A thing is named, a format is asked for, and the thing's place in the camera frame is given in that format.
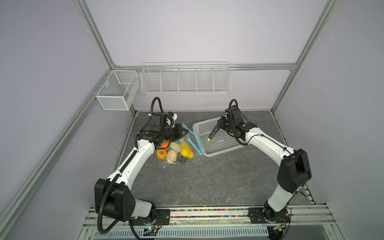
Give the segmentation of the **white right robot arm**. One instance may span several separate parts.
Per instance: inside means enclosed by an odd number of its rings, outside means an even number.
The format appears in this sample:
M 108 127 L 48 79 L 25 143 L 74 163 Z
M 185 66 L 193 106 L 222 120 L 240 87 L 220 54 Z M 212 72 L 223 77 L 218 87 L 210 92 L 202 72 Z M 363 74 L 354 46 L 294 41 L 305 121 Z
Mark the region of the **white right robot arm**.
M 239 109 L 236 99 L 230 101 L 225 113 L 211 131 L 208 141 L 211 141 L 219 130 L 223 130 L 241 146 L 257 147 L 279 166 L 278 185 L 263 209 L 266 222 L 274 223 L 282 218 L 294 195 L 312 178 L 308 154 L 303 149 L 295 150 L 280 143 L 256 124 L 249 122 Z

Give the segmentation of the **orange toy carrot piece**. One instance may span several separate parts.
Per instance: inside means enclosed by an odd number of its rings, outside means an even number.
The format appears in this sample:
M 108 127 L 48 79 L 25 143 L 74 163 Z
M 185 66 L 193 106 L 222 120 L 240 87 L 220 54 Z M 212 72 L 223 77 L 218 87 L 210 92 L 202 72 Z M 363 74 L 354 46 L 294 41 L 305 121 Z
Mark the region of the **orange toy carrot piece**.
M 161 150 L 167 150 L 169 148 L 170 142 L 165 141 L 161 144 L 160 149 Z

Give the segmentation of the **white perforated plastic basket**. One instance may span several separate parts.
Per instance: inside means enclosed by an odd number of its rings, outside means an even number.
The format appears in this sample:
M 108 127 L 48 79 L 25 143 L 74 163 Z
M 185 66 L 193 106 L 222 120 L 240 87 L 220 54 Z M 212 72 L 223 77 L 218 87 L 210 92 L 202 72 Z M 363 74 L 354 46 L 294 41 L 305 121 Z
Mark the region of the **white perforated plastic basket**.
M 211 158 L 221 154 L 225 154 L 234 150 L 243 148 L 235 138 L 230 137 L 226 131 L 220 129 L 208 142 L 211 131 L 216 126 L 220 117 L 201 121 L 193 125 L 193 132 L 197 134 L 201 140 L 202 153 L 205 157 Z

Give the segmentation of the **clear zip top bag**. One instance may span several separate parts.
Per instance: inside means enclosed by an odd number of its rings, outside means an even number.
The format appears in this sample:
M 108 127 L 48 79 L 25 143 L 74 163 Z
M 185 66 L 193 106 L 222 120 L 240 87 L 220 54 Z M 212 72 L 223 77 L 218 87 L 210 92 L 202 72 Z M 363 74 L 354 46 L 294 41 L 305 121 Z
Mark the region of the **clear zip top bag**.
M 203 156 L 202 142 L 198 135 L 186 124 L 182 123 L 182 127 L 187 130 L 183 137 L 176 141 L 164 141 L 156 152 L 158 163 L 162 168 Z

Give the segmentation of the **white toy cucumber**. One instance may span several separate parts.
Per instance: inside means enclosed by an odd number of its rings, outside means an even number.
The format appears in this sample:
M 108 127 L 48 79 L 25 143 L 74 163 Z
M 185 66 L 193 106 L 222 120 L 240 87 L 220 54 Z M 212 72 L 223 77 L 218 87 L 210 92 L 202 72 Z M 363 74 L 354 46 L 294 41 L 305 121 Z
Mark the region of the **white toy cucumber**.
M 178 153 L 180 153 L 181 150 L 182 150 L 181 145 L 178 144 L 178 143 L 175 143 L 175 142 L 170 143 L 170 148 L 171 148 L 172 150 L 178 152 Z

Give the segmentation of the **yellow toy corn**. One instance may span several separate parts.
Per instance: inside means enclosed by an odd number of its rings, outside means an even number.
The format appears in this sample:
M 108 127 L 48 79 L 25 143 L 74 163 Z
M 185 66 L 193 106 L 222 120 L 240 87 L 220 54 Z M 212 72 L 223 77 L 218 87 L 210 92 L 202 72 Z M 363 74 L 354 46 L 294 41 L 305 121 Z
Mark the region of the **yellow toy corn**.
M 194 157 L 194 153 L 187 143 L 181 143 L 181 155 L 185 158 L 192 159 Z

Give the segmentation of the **yellow red toy peach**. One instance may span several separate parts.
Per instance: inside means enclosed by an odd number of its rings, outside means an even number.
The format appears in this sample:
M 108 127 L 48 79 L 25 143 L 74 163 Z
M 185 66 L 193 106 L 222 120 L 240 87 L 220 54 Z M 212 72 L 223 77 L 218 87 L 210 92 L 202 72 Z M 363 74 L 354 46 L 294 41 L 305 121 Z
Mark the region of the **yellow red toy peach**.
M 159 160 L 164 160 L 167 157 L 167 151 L 166 150 L 158 150 L 157 151 L 157 158 Z

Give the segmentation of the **yellow toy lemon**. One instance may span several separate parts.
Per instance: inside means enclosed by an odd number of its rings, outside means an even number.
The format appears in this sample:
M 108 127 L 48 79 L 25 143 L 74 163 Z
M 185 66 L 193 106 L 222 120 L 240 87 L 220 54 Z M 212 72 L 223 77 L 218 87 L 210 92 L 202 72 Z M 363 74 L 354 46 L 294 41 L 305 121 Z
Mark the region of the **yellow toy lemon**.
M 190 153 L 191 153 L 191 151 L 190 151 L 190 149 L 188 149 L 188 148 L 182 148 L 182 150 L 181 150 L 181 155 L 182 155 L 183 157 L 185 157 L 185 158 L 188 158 L 189 155 L 190 155 Z

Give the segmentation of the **beige toy potato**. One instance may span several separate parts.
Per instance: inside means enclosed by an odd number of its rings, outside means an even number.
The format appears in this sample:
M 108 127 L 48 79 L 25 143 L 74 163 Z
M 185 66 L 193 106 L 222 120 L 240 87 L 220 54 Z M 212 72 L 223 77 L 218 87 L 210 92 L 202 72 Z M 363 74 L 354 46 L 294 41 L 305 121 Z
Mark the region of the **beige toy potato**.
M 169 150 L 166 155 L 166 161 L 170 164 L 173 164 L 178 161 L 178 152 L 175 150 Z

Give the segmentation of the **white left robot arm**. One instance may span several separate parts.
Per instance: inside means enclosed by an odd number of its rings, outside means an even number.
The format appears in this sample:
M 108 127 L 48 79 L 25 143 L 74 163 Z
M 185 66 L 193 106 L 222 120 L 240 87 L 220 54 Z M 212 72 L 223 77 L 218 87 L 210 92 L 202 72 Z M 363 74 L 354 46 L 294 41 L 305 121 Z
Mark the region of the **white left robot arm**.
M 134 147 L 122 164 L 106 179 L 95 184 L 95 209 L 98 215 L 97 228 L 101 235 L 107 234 L 118 222 L 132 223 L 142 219 L 156 221 L 156 205 L 151 201 L 138 200 L 133 196 L 133 183 L 148 158 L 156 151 L 166 151 L 171 143 L 186 136 L 189 131 L 176 123 L 177 114 L 161 109 L 154 112 L 152 100 L 149 119 L 137 132 Z

